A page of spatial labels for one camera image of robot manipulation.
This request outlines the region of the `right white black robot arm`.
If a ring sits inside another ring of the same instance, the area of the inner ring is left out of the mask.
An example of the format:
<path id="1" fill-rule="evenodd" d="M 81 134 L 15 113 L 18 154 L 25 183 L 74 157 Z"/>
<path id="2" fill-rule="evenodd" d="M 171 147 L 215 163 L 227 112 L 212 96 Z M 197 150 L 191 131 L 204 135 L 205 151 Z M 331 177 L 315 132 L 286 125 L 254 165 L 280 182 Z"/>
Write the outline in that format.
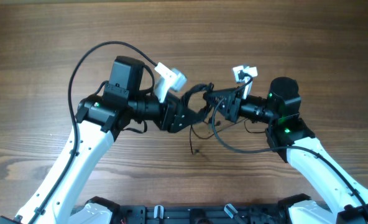
<path id="1" fill-rule="evenodd" d="M 368 189 L 352 178 L 324 149 L 300 118 L 301 97 L 296 80 L 274 79 L 266 98 L 247 95 L 244 86 L 209 90 L 203 95 L 214 113 L 227 120 L 242 116 L 267 124 L 268 152 L 276 152 L 299 171 L 327 205 L 305 194 L 279 201 L 287 223 L 368 223 Z"/>

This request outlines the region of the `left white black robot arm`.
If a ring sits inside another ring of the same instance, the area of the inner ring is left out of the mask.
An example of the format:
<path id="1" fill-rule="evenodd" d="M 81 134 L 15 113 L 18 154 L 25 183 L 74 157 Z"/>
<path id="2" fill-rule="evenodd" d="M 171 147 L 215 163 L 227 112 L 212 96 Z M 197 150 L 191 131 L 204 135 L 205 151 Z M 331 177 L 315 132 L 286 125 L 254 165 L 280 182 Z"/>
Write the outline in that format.
<path id="1" fill-rule="evenodd" d="M 13 219 L 0 216 L 0 223 L 78 223 L 71 214 L 79 194 L 103 155 L 132 120 L 153 121 L 161 130 L 177 133 L 204 119 L 170 90 L 179 91 L 186 76 L 175 68 L 155 64 L 158 81 L 140 89 L 144 62 L 116 57 L 109 80 L 96 93 L 80 101 L 67 143 L 40 187 Z"/>

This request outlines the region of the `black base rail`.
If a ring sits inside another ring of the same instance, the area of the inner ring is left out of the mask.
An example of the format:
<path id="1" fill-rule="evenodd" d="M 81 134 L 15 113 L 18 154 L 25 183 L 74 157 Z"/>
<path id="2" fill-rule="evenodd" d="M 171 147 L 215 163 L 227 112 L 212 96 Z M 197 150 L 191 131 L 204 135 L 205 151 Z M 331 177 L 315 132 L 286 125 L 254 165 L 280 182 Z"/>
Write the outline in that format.
<path id="1" fill-rule="evenodd" d="M 276 204 L 256 204 L 250 206 L 234 206 L 232 214 L 228 205 L 204 207 L 164 207 L 157 205 L 145 207 L 140 205 L 121 205 L 113 214 L 89 206 L 74 209 L 76 217 L 89 215 L 86 223 L 250 223 L 274 224 L 288 223 L 286 214 Z"/>

